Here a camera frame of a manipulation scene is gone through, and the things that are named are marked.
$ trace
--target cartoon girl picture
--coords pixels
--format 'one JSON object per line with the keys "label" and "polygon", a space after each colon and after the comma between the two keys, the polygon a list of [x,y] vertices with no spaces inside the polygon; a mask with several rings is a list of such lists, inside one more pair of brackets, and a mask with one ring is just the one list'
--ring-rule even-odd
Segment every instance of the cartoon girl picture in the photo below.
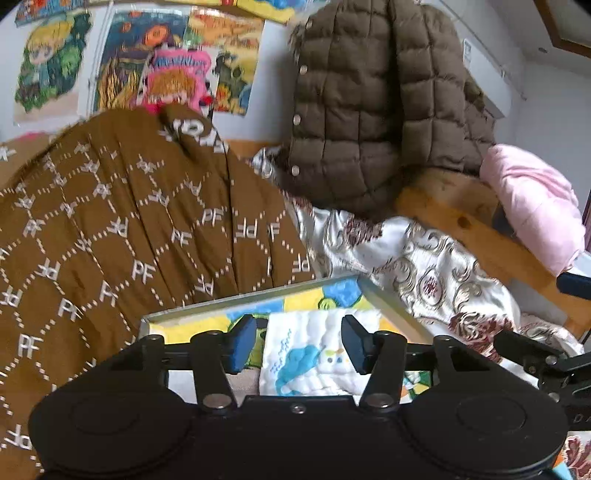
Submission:
{"label": "cartoon girl picture", "polygon": [[90,14],[61,14],[45,20],[31,33],[15,95],[26,112],[72,90],[89,29]]}
{"label": "cartoon girl picture", "polygon": [[187,103],[195,95],[195,79],[181,68],[154,74],[148,89],[148,103]]}

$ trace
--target pink pillow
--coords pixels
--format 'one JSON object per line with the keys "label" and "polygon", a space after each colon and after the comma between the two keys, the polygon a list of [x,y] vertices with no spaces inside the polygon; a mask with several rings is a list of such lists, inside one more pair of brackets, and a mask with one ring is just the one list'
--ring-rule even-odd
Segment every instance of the pink pillow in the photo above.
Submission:
{"label": "pink pillow", "polygon": [[480,178],[496,192],[517,237],[557,277],[584,251],[585,228],[569,181],[533,153],[489,148]]}

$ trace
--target brown puffer jacket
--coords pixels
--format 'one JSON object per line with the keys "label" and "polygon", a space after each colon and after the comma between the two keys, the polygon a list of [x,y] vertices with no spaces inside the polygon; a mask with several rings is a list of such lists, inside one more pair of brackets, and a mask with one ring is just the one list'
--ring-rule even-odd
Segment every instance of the brown puffer jacket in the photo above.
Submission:
{"label": "brown puffer jacket", "polygon": [[466,101],[462,47],[444,13],[413,0],[340,0],[300,32],[282,188],[376,218],[389,213],[405,167],[478,171],[477,145],[492,130],[466,125],[465,110],[482,117],[478,87]]}

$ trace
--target blue whale print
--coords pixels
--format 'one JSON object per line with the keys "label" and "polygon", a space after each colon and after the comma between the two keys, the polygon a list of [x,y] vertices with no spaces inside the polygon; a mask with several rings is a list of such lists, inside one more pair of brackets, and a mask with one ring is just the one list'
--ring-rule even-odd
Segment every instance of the blue whale print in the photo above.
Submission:
{"label": "blue whale print", "polygon": [[282,389],[287,386],[288,382],[314,368],[318,363],[319,357],[320,350],[314,345],[306,345],[304,348],[290,350],[285,357],[285,365],[281,367],[281,370],[277,374],[277,380],[275,382],[277,395],[281,395],[282,397],[301,395],[301,392],[291,390],[289,387],[287,387],[287,392],[283,392]]}

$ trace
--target embroidered picture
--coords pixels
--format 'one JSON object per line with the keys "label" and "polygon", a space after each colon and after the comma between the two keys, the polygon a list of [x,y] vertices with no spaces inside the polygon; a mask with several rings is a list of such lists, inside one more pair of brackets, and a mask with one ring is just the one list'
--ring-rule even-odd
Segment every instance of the embroidered picture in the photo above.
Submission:
{"label": "embroidered picture", "polygon": [[325,0],[165,0],[167,2],[208,5],[211,7],[234,6],[255,14],[257,17],[268,18],[279,23],[287,21],[296,13],[305,10],[309,5]]}
{"label": "embroidered picture", "polygon": [[214,72],[219,77],[216,112],[246,115],[254,81],[264,21],[217,10],[191,12],[183,41],[189,47],[218,47]]}
{"label": "embroidered picture", "polygon": [[119,11],[100,60],[93,111],[135,106],[144,64],[156,47],[181,44],[187,17],[175,12]]}
{"label": "embroidered picture", "polygon": [[15,95],[15,120],[76,113],[78,77],[90,14],[61,14],[41,23],[23,52]]}
{"label": "embroidered picture", "polygon": [[146,61],[137,104],[186,103],[204,116],[213,116],[218,80],[213,61],[218,52],[217,47],[156,49]]}
{"label": "embroidered picture", "polygon": [[17,27],[35,20],[52,17],[70,10],[84,7],[85,0],[24,0],[18,7],[14,19]]}

